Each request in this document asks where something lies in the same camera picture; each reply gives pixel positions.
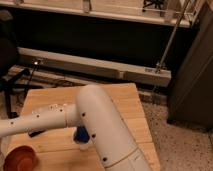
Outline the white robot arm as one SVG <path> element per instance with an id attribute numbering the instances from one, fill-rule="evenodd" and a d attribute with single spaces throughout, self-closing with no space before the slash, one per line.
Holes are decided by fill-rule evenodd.
<path id="1" fill-rule="evenodd" d="M 0 120 L 0 138 L 80 126 L 92 139 L 105 171 L 152 171 L 112 98 L 99 85 L 83 86 L 71 104 L 52 104 Z"/>

